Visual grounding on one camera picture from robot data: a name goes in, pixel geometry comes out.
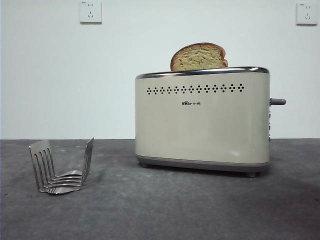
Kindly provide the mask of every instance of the cream toaster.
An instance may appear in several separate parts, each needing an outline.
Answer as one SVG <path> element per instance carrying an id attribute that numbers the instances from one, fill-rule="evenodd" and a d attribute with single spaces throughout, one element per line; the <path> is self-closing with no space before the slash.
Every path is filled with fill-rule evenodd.
<path id="1" fill-rule="evenodd" d="M 156 72 L 135 79 L 135 154 L 161 165 L 247 173 L 269 163 L 270 98 L 266 68 Z"/>

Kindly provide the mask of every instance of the toaster lever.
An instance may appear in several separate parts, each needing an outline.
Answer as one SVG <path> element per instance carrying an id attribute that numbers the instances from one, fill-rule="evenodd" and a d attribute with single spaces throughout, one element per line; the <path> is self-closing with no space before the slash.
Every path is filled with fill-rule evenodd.
<path id="1" fill-rule="evenodd" d="M 285 99 L 281 99 L 281 98 L 270 98 L 270 106 L 271 105 L 285 105 L 286 104 L 286 100 Z"/>

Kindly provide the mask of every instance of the gray surface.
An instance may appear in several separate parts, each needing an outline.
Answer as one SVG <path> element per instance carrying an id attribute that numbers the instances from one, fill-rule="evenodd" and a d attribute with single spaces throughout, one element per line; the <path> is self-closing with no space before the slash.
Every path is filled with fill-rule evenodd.
<path id="1" fill-rule="evenodd" d="M 320 139 L 271 140 L 256 178 L 142 168 L 133 140 L 95 140 L 85 186 L 61 196 L 37 192 L 33 142 L 1 141 L 2 240 L 320 239 Z M 57 173 L 81 170 L 85 142 L 50 141 Z"/>

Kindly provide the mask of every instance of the wall outlet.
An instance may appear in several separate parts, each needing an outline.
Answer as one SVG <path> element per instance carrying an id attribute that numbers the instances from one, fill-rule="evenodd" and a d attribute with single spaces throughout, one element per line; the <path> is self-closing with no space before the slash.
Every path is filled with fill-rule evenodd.
<path id="1" fill-rule="evenodd" d="M 80 3 L 80 23 L 102 24 L 101 0 L 88 0 Z"/>
<path id="2" fill-rule="evenodd" d="M 317 25 L 319 5 L 317 2 L 298 2 L 296 4 L 295 22 L 297 25 Z"/>

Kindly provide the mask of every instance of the bread slice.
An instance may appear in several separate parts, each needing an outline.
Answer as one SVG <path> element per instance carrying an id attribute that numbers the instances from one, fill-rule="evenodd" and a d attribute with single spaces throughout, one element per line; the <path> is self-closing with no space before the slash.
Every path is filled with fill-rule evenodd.
<path id="1" fill-rule="evenodd" d="M 170 63 L 171 71 L 228 67 L 225 50 L 216 44 L 199 42 L 181 48 Z"/>

